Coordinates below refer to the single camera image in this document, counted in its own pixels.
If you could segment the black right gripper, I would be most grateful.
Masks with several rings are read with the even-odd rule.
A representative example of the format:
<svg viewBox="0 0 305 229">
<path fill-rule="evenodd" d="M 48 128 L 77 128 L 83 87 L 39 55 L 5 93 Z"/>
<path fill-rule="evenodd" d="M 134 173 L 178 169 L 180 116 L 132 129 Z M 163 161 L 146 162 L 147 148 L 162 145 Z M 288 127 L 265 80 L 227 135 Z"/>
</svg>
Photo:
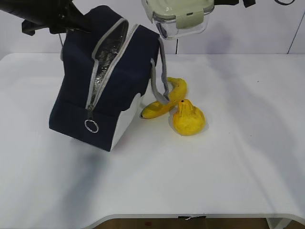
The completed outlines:
<svg viewBox="0 0 305 229">
<path fill-rule="evenodd" d="M 256 0 L 242 0 L 244 7 L 248 8 L 256 4 Z M 239 4 L 239 0 L 214 0 L 214 5 L 235 6 Z"/>
</svg>

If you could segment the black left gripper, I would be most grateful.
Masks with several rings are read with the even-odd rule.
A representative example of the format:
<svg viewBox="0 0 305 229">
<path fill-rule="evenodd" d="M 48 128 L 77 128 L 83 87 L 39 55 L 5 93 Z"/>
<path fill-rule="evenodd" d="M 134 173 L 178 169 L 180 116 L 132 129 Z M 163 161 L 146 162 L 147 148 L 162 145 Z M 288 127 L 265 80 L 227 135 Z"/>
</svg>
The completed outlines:
<svg viewBox="0 0 305 229">
<path fill-rule="evenodd" d="M 49 28 L 56 34 L 62 30 L 80 30 L 90 33 L 91 23 L 72 0 L 23 0 L 21 1 L 22 32 L 34 35 L 36 30 Z"/>
</svg>

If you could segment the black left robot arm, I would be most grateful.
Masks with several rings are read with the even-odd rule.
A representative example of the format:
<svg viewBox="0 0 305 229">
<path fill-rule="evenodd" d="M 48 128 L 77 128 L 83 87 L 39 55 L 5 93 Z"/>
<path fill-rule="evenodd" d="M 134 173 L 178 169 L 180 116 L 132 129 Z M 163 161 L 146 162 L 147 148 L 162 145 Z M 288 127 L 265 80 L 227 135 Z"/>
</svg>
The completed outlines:
<svg viewBox="0 0 305 229">
<path fill-rule="evenodd" d="M 51 34 L 67 30 L 91 32 L 89 20 L 71 0 L 2 0 L 0 10 L 24 19 L 22 32 L 33 36 L 48 28 Z"/>
</svg>

